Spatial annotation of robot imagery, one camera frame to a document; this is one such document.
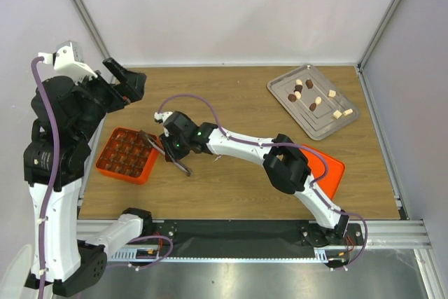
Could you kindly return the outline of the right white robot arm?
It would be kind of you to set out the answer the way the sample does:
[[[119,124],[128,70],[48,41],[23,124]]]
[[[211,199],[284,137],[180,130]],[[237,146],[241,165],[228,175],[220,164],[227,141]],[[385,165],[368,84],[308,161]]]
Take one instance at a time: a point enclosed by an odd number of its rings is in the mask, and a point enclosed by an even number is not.
[[[154,118],[163,126],[160,141],[169,160],[181,160],[193,152],[226,155],[260,165],[274,188],[295,196],[308,208],[326,242],[339,244],[347,237],[348,213],[319,185],[330,172],[321,153],[293,143],[284,134],[257,138],[214,123],[196,125],[180,111],[156,112]]]

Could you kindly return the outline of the dark chocolate cube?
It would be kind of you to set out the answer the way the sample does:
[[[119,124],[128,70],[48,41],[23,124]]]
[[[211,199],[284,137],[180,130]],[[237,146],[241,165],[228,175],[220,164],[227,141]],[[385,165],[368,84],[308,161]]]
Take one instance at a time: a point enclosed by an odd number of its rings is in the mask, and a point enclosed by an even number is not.
[[[311,79],[306,80],[305,84],[306,84],[306,86],[307,86],[309,89],[313,88],[313,86],[314,86],[314,84],[313,84],[313,82],[312,82]]]

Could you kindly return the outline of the metal tongs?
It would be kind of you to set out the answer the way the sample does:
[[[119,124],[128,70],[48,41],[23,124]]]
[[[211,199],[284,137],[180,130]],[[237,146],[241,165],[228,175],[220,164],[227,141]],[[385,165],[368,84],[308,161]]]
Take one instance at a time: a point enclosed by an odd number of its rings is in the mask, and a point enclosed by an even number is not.
[[[144,142],[146,145],[150,145],[154,148],[160,155],[162,155],[166,162],[170,162],[179,170],[181,170],[186,176],[190,177],[193,174],[191,168],[183,164],[180,160],[173,159],[163,148],[162,143],[157,136],[146,133],[148,135],[148,142]]]

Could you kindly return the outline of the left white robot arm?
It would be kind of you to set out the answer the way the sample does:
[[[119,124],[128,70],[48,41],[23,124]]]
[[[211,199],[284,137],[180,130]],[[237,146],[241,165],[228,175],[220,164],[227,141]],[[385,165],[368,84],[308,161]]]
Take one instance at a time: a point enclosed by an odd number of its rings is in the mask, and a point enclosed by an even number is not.
[[[37,69],[42,61],[41,56],[31,61],[36,120],[23,155],[35,221],[34,260],[25,285],[39,293],[50,286],[55,295],[71,297],[95,285],[109,256],[121,247],[153,238],[151,213],[137,208],[124,210],[89,239],[79,239],[76,230],[90,140],[105,115],[144,97],[146,76],[108,58],[104,66],[116,77],[115,84],[99,71],[83,75],[80,83],[68,76],[42,80]]]

